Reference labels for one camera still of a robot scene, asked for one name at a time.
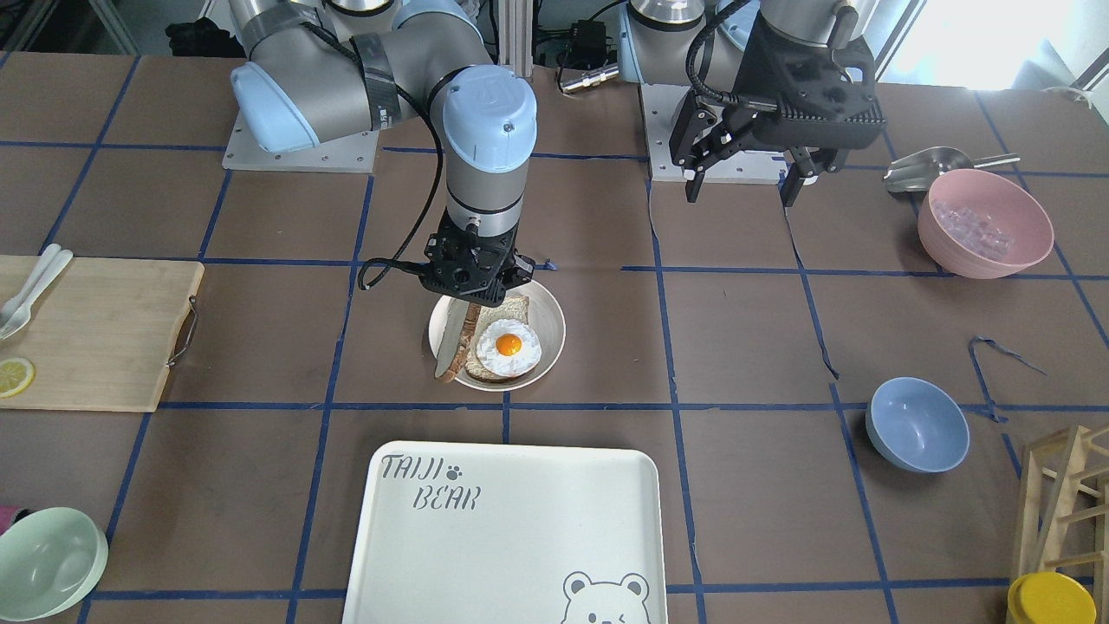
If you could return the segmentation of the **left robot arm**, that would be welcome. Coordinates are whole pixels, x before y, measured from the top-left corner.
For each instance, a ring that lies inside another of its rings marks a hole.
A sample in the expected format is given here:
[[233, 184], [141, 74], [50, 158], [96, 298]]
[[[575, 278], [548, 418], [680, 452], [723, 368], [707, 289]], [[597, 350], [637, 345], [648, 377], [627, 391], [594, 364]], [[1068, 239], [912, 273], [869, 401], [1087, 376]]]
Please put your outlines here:
[[881, 136], [875, 58], [864, 39], [874, 1], [629, 1], [623, 80], [684, 88], [670, 160], [696, 202], [705, 174], [737, 153], [792, 158], [781, 190], [835, 173]]

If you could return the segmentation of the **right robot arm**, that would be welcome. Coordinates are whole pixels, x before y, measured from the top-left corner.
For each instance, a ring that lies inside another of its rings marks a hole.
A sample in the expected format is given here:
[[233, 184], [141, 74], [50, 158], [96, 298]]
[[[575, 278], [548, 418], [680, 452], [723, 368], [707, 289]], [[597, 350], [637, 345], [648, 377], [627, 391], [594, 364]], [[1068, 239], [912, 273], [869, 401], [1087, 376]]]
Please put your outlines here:
[[372, 259], [429, 291], [499, 307], [531, 282], [516, 249], [537, 141], [532, 86], [495, 64], [456, 1], [232, 1], [246, 61], [230, 82], [263, 153], [285, 155], [419, 117], [446, 186], [424, 263]]

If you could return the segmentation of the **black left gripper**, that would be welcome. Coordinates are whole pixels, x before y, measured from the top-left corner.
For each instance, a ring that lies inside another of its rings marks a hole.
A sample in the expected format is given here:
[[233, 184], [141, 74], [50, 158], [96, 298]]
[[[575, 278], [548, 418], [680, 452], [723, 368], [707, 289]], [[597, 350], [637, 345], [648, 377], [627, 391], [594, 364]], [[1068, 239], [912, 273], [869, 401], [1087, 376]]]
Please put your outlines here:
[[669, 143], [696, 203], [706, 173], [736, 153], [788, 153], [780, 198], [836, 172], [852, 150], [879, 137], [887, 119], [877, 99], [875, 58], [864, 32], [868, 10], [674, 10], [674, 84], [688, 86]]

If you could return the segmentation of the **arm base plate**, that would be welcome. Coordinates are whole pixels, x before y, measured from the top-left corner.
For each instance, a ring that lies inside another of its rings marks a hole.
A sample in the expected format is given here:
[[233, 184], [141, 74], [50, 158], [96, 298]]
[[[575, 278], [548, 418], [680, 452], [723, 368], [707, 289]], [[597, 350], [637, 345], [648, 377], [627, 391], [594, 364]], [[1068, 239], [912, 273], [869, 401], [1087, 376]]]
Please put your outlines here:
[[238, 114], [222, 165], [233, 171], [372, 174], [378, 151], [378, 132], [373, 131], [360, 132], [292, 153], [266, 153], [247, 126], [244, 114]]
[[[654, 183], [685, 181], [680, 166], [671, 158], [669, 143], [676, 126], [678, 110], [686, 88], [669, 84], [641, 84], [640, 101], [650, 160], [650, 180]], [[788, 162], [780, 153], [737, 153], [706, 170], [705, 183], [732, 185], [779, 185], [788, 172]]]

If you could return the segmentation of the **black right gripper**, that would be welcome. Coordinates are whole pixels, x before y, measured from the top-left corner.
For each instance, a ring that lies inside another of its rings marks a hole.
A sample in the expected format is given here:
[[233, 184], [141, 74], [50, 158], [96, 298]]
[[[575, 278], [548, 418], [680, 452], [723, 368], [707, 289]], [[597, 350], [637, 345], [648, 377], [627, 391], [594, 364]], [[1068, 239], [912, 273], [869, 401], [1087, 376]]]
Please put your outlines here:
[[499, 307], [510, 289], [535, 276], [535, 260], [516, 249], [515, 226], [499, 236], [482, 237], [475, 225], [460, 228], [445, 213], [425, 254], [425, 289], [480, 307]]

